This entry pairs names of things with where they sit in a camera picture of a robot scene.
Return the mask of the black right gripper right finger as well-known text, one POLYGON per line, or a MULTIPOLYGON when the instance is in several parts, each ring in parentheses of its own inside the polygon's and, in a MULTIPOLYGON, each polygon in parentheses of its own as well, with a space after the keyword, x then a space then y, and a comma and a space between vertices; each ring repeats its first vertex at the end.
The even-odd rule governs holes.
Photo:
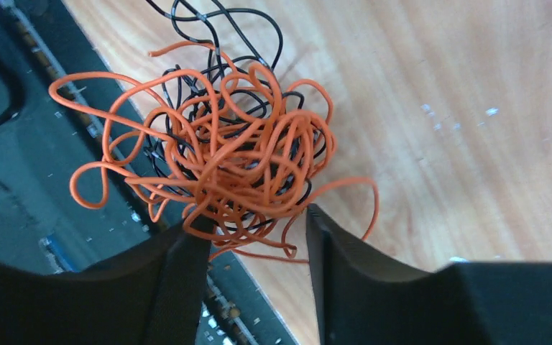
POLYGON ((306 214, 322 344, 552 344, 552 263, 452 263, 426 272, 306 214))

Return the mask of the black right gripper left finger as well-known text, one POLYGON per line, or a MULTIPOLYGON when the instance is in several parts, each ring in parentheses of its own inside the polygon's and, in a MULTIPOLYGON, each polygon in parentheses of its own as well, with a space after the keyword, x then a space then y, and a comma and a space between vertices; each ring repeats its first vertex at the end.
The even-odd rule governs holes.
POLYGON ((81 272, 0 263, 0 344, 193 344, 210 247, 177 224, 81 272))

